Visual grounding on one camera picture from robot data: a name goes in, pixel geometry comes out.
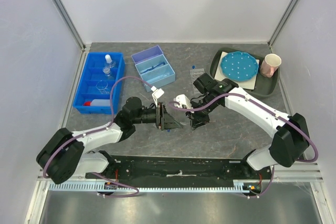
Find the clear flask white cap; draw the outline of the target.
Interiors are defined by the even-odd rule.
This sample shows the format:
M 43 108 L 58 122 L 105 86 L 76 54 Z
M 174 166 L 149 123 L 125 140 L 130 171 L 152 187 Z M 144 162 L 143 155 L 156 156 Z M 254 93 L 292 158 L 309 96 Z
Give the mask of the clear flask white cap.
M 109 54 L 105 55 L 105 60 L 106 60 L 106 67 L 108 68 L 115 68 L 117 65 L 117 62 L 112 59 L 112 57 Z

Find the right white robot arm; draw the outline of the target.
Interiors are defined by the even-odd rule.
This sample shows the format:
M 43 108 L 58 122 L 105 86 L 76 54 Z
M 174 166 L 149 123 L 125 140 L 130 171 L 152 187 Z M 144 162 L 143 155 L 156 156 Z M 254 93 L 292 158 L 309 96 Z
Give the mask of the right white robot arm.
M 245 156 L 245 162 L 240 166 L 245 178 L 254 178 L 261 169 L 271 165 L 291 167 L 309 147 L 308 128 L 302 115 L 290 116 L 273 109 L 229 79 L 217 81 L 204 73 L 193 85 L 203 97 L 197 102 L 186 96 L 180 99 L 182 108 L 189 109 L 187 116 L 192 129 L 208 123 L 209 113 L 221 105 L 251 120 L 272 138 L 270 145 Z

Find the glass funnel dish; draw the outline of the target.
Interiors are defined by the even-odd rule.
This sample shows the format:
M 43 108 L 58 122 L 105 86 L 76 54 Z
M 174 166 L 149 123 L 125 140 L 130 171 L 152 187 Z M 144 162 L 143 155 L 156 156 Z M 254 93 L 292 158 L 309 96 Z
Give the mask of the glass funnel dish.
M 97 84 L 96 84 L 96 88 L 100 92 L 100 94 L 109 94 L 110 93 L 109 84 L 105 80 L 98 81 Z

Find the small glass beaker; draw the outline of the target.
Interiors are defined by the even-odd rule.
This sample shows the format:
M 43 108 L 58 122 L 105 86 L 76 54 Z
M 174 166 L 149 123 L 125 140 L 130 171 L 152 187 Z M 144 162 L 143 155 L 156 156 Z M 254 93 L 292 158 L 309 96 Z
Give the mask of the small glass beaker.
M 107 78 L 108 80 L 114 80 L 113 74 L 112 74 L 112 72 L 111 72 L 111 68 L 109 68 L 109 67 L 104 67 L 104 68 L 102 69 L 102 72 L 104 73 L 104 75 L 106 76 L 106 78 Z

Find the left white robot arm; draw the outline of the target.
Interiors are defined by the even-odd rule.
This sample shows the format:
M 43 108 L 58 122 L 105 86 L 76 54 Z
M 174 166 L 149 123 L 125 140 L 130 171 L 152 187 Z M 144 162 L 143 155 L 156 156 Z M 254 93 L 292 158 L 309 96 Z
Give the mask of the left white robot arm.
M 37 164 L 55 183 L 61 184 L 73 175 L 96 172 L 111 178 L 115 165 L 107 155 L 93 150 L 126 140 L 135 132 L 136 124 L 153 124 L 161 131 L 183 126 L 166 110 L 163 103 L 143 106 L 138 97 L 127 99 L 112 122 L 86 131 L 71 132 L 61 128 L 36 157 Z

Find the red cap wash bottle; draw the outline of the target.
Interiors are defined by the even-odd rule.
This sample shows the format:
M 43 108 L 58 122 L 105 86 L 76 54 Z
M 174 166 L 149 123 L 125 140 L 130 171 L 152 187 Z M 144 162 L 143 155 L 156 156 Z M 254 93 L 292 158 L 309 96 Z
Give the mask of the red cap wash bottle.
M 93 99 L 92 101 L 86 101 L 83 106 L 110 106 L 110 100 Z

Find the blue safety glasses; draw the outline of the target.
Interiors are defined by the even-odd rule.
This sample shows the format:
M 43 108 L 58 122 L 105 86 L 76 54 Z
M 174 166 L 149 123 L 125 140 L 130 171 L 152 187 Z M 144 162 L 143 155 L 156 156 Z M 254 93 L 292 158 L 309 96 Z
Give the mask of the blue safety glasses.
M 166 65 L 165 62 L 160 62 L 160 63 L 158 63 L 156 66 L 152 66 L 152 67 L 150 67 L 150 68 L 148 68 L 148 69 L 142 71 L 141 74 L 145 74 L 145 73 L 147 73 L 147 72 L 149 72 L 149 71 L 152 71 L 152 70 L 154 70 L 154 69 L 156 69 L 156 68 L 158 68 L 158 67 L 160 67 L 160 66 L 164 66 L 164 65 Z

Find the glass stirring pipette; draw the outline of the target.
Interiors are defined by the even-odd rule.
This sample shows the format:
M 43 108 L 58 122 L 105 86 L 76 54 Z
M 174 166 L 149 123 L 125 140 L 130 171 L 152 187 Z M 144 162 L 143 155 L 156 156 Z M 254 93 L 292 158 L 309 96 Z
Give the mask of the glass stirring pipette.
M 163 79 L 165 77 L 170 76 L 171 74 L 167 71 L 160 71 L 160 72 L 149 72 L 146 74 L 146 78 L 148 80 L 152 80 L 152 79 Z

